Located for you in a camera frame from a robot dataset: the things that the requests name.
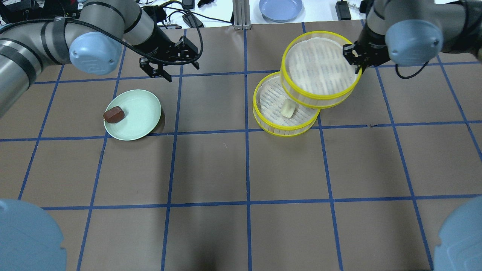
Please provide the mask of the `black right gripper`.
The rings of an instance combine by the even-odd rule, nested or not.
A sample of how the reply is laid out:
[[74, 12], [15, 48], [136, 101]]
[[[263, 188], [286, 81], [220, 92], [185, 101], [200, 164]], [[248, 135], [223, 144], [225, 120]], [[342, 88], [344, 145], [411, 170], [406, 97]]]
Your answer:
[[390, 61], [384, 35], [376, 33], [366, 24], [353, 44], [345, 44], [343, 57], [356, 67], [356, 74], [362, 75], [367, 67], [379, 66]]

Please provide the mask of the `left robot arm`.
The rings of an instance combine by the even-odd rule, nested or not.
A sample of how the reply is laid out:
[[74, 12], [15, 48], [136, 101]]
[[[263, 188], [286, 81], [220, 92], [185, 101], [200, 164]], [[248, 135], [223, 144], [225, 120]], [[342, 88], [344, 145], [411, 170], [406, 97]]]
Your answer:
[[[171, 81], [165, 65], [193, 64], [203, 45], [187, 37], [173, 42], [134, 0], [83, 0], [79, 19], [59, 17], [9, 23], [1, 28], [1, 115], [46, 67], [72, 64], [96, 75], [117, 67], [122, 46], [141, 55], [150, 77]], [[64, 271], [62, 232], [42, 208], [19, 199], [1, 199], [1, 270]]]

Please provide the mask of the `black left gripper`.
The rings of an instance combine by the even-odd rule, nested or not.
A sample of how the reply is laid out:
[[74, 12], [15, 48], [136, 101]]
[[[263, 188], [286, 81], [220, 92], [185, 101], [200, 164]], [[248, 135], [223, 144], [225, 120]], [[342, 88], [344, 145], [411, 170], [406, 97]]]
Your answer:
[[[173, 42], [162, 31], [162, 29], [154, 29], [151, 36], [138, 45], [138, 50], [150, 57], [160, 59], [162, 61], [183, 63], [190, 62], [195, 69], [200, 69], [200, 65], [194, 59], [200, 56], [198, 48], [187, 37], [180, 37], [178, 41]], [[163, 78], [167, 82], [172, 82], [172, 76], [164, 70], [164, 66], [172, 64], [164, 64], [157, 61], [148, 60], [147, 57], [139, 58], [139, 67], [150, 78]]]

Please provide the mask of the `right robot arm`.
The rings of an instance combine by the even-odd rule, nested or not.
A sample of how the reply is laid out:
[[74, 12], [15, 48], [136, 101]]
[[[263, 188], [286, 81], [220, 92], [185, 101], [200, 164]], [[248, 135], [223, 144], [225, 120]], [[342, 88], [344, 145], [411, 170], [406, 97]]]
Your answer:
[[[393, 61], [427, 65], [439, 53], [470, 53], [481, 60], [481, 1], [375, 0], [359, 38], [343, 46], [347, 62], [362, 72]], [[456, 208], [441, 225], [434, 249], [436, 271], [480, 271], [482, 199]]]

